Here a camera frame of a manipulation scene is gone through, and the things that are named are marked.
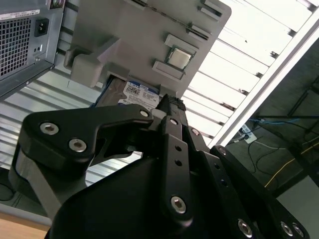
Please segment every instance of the yellow cable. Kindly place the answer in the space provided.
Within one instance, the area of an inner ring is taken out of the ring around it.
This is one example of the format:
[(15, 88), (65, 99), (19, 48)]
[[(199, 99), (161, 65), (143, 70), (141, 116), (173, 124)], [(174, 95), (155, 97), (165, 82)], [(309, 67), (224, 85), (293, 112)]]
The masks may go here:
[[(319, 142), (316, 143), (315, 145), (313, 145), (313, 146), (307, 148), (305, 151), (303, 151), (303, 152), (301, 153), (301, 155), (304, 154), (304, 153), (306, 153), (306, 152), (308, 152), (310, 149), (312, 149), (313, 147), (316, 147), (317, 145), (319, 145)], [(268, 183), (265, 185), (265, 187), (267, 187), (267, 186), (274, 180), (274, 178), (275, 178), (288, 164), (290, 164), (290, 163), (293, 162), (293, 161), (295, 161), (295, 158), (293, 158), (292, 160), (289, 160), (287, 163), (285, 163), (285, 164), (273, 175), (273, 177), (268, 181)]]

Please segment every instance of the blue cable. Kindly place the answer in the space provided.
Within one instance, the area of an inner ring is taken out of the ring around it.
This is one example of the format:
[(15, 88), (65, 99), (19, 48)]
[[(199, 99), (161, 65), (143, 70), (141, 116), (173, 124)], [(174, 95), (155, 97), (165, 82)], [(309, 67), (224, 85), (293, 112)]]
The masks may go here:
[(96, 107), (96, 105), (98, 104), (98, 102), (100, 101), (101, 97), (104, 95), (104, 93), (106, 92), (106, 90), (108, 89), (108, 87), (110, 86), (111, 82), (113, 79), (109, 79), (104, 87), (104, 89), (101, 91), (101, 94), (98, 96), (98, 98), (96, 99), (95, 103), (91, 104), (89, 108), (94, 108)]
[(286, 124), (286, 123), (293, 123), (296, 122), (300, 119), (293, 119), (290, 121), (266, 121), (266, 120), (259, 120), (259, 119), (249, 119), (250, 121), (253, 122), (259, 122), (259, 123), (268, 123), (268, 124)]

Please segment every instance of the power socket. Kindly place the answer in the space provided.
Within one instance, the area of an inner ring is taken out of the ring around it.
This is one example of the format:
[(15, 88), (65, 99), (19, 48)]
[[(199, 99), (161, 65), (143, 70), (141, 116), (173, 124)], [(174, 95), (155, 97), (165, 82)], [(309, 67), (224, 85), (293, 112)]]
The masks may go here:
[(254, 142), (255, 140), (257, 140), (257, 137), (254, 135), (254, 133), (251, 131), (251, 129), (249, 129), (249, 128), (247, 127), (247, 125), (244, 124), (244, 125), (241, 127), (241, 132), (244, 133), (245, 135), (248, 135), (248, 136), (249, 136), (248, 139), (245, 139), (245, 141), (246, 141), (248, 144), (250, 144), (250, 143)]

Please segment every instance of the sticker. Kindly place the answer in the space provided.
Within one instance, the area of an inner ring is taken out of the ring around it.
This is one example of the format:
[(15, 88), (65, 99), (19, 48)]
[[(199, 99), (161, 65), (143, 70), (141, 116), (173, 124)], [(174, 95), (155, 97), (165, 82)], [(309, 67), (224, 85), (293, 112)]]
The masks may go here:
[(39, 13), (40, 13), (40, 10), (38, 9), (38, 10), (32, 10), (32, 11), (21, 11), (21, 12), (2, 14), (2, 15), (0, 15), (0, 21), (19, 18), (19, 17), (33, 16), (33, 15), (37, 15)]
[(123, 93), (127, 98), (119, 100), (120, 105), (138, 104), (150, 111), (160, 102), (160, 97), (155, 90), (135, 81), (127, 82)]

